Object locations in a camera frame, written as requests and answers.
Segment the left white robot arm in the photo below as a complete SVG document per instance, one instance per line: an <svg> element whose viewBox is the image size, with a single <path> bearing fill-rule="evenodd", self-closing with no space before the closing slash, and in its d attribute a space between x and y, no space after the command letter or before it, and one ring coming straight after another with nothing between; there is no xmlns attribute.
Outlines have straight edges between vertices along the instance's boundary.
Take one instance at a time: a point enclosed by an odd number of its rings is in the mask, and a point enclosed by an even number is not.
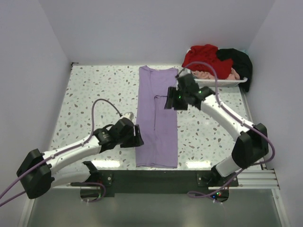
<svg viewBox="0 0 303 227"><path fill-rule="evenodd" d="M98 174L91 169L81 175L61 174L59 171L116 146L134 148L143 144L139 125L122 117L116 124L95 129L83 140L66 147L45 152L38 149L30 151L20 165L17 176L29 199L36 199L60 184L84 182L86 185L94 185L98 181Z"/></svg>

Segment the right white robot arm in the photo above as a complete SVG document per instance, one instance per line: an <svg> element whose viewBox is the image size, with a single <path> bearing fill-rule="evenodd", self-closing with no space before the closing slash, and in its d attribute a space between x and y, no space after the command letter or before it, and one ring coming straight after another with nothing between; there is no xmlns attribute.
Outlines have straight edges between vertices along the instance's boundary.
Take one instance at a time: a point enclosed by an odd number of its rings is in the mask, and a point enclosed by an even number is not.
<svg viewBox="0 0 303 227"><path fill-rule="evenodd" d="M169 87L166 109L187 110L191 105L214 118L235 141L232 153L204 177L208 185L223 185L238 170L246 169L268 154L267 129L246 121L223 103L209 87L194 92Z"/></svg>

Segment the lilac t shirt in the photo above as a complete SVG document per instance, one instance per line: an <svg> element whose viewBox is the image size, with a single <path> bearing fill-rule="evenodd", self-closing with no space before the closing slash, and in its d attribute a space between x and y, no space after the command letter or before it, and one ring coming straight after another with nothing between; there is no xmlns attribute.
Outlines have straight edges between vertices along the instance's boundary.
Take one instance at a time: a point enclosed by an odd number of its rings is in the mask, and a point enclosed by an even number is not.
<svg viewBox="0 0 303 227"><path fill-rule="evenodd" d="M136 123L144 144L135 149L137 167L178 166L177 112L165 109L168 89L175 87L177 73L176 68L139 68Z"/></svg>

